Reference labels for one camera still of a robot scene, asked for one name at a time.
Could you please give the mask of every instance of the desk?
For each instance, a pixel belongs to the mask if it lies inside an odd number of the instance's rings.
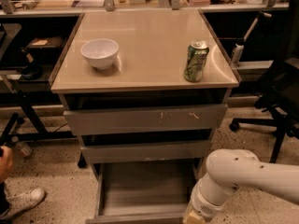
[[[92,68],[80,54],[85,42],[99,37],[120,45],[118,61],[106,71]],[[190,83],[183,71],[194,39],[205,39],[210,52],[202,81]],[[178,223],[192,189],[185,177],[192,173],[188,161],[208,153],[237,86],[198,10],[85,13],[51,90],[60,95],[70,129],[99,180],[96,217],[87,223]],[[185,162],[169,168],[172,161]]]

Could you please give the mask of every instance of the black chair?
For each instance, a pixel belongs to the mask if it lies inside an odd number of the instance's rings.
[[[276,162],[285,134],[299,139],[299,0],[290,0],[288,20],[278,56],[257,81],[262,97],[256,108],[269,111],[272,119],[233,119],[230,129],[239,123],[276,127],[277,137],[270,162]]]

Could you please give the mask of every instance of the open drawer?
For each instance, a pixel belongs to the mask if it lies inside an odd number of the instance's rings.
[[[192,160],[101,165],[95,216],[86,223],[182,223],[194,167]]]
[[[218,128],[227,105],[184,105],[65,111],[73,135]]]
[[[87,163],[95,164],[202,158],[207,155],[210,148],[210,140],[186,140],[127,145],[83,146],[81,147],[81,152]]]

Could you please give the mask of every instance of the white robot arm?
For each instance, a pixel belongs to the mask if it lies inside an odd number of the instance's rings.
[[[261,162],[248,150],[216,150],[207,157],[206,174],[192,190],[192,208],[210,220],[242,187],[299,204],[299,166]]]

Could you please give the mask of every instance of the box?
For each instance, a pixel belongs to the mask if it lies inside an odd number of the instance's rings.
[[[56,64],[66,39],[61,36],[35,38],[26,47],[39,63]]]

